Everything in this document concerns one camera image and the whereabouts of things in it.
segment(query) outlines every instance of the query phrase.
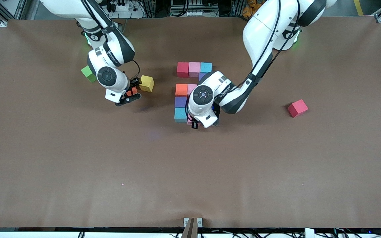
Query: gray floor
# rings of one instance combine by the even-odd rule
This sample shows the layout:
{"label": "gray floor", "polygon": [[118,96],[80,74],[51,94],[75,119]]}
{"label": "gray floor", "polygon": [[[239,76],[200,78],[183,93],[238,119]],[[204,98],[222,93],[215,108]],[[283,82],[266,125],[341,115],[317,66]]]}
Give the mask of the gray floor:
{"label": "gray floor", "polygon": [[[370,15],[381,7],[381,0],[359,0],[364,15]],[[36,20],[63,20],[65,18],[58,17],[50,13],[38,0],[31,5],[29,10],[29,19]],[[329,9],[326,9],[324,16],[356,16],[357,9],[354,0],[337,0],[337,2]]]}

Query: white robotic arm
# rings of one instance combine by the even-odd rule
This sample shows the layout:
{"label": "white robotic arm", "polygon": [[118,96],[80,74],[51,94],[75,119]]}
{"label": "white robotic arm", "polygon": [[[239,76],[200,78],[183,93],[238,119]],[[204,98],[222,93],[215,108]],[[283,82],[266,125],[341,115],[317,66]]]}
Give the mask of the white robotic arm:
{"label": "white robotic arm", "polygon": [[318,20],[328,1],[267,0],[243,30],[243,42],[251,57],[252,71],[238,86],[220,72],[206,74],[189,96],[187,109],[193,128],[197,128],[198,122],[205,128],[216,125],[220,108],[225,113],[238,113],[269,68],[275,43],[286,38],[278,49],[291,47],[298,36],[299,26],[308,26]]}
{"label": "white robotic arm", "polygon": [[125,93],[139,80],[129,81],[117,68],[133,60],[135,49],[118,30],[95,0],[41,0],[53,14],[63,18],[75,18],[88,36],[94,48],[88,53],[88,66],[98,82],[106,88],[106,99],[116,106],[130,103],[140,94],[128,97]]}

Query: stack of cubes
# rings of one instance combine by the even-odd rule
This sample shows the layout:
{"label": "stack of cubes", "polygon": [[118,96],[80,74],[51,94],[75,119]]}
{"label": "stack of cubes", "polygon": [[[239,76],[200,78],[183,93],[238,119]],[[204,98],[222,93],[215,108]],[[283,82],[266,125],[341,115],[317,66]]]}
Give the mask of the stack of cubes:
{"label": "stack of cubes", "polygon": [[[177,63],[177,77],[195,77],[201,78],[211,72],[212,63],[179,62]],[[176,93],[174,98],[174,121],[177,123],[187,123],[192,125],[189,117],[186,115],[185,107],[189,95],[198,86],[197,84],[176,84]]]}

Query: table surface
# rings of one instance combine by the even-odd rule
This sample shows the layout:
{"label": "table surface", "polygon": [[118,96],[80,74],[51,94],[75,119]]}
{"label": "table surface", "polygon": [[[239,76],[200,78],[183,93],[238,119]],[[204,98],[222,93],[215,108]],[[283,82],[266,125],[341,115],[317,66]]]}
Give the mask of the table surface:
{"label": "table surface", "polygon": [[[0,29],[0,227],[381,226],[381,24],[324,17],[282,52],[237,115],[174,123],[178,61],[251,69],[239,18],[129,20],[152,93],[123,107],[80,72],[75,21]],[[133,75],[128,63],[120,69]],[[285,106],[309,107],[291,118]]]}

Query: wooden block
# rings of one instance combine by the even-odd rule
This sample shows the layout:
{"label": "wooden block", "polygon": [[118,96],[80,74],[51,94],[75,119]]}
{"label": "wooden block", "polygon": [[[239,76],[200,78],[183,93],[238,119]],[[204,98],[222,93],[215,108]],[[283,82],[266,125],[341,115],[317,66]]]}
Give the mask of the wooden block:
{"label": "wooden block", "polygon": [[201,71],[201,63],[190,62],[189,63],[189,77],[198,77]]}
{"label": "wooden block", "polygon": [[192,93],[196,86],[198,86],[198,84],[188,84],[188,96]]}
{"label": "wooden block", "polygon": [[188,85],[184,83],[176,84],[176,97],[187,97],[188,96]]}
{"label": "wooden block", "polygon": [[186,123],[188,120],[186,119],[186,113],[184,107],[176,107],[174,108],[174,121],[177,123]]}
{"label": "wooden block", "polygon": [[141,82],[142,82],[142,84],[139,84],[139,88],[142,91],[152,92],[152,90],[154,88],[154,78],[153,77],[142,75],[141,76]]}
{"label": "wooden block", "polygon": [[292,117],[296,117],[306,112],[308,110],[308,107],[307,105],[305,105],[305,102],[301,99],[292,103],[287,110],[289,111]]}
{"label": "wooden block", "polygon": [[201,63],[201,73],[209,73],[213,70],[212,63]]}
{"label": "wooden block", "polygon": [[135,95],[136,93],[138,93],[138,90],[136,87],[132,87],[132,95]]}
{"label": "wooden block", "polygon": [[189,63],[178,62],[176,72],[177,72],[177,77],[189,77]]}
{"label": "wooden block", "polygon": [[202,77],[204,77],[206,75],[206,73],[199,73],[199,80],[198,81],[201,81]]}
{"label": "wooden block", "polygon": [[174,98],[174,107],[185,107],[187,99],[188,99],[188,97],[175,97]]}
{"label": "wooden block", "polygon": [[97,80],[97,77],[92,73],[89,66],[86,66],[85,68],[81,69],[83,75],[91,82],[95,82]]}

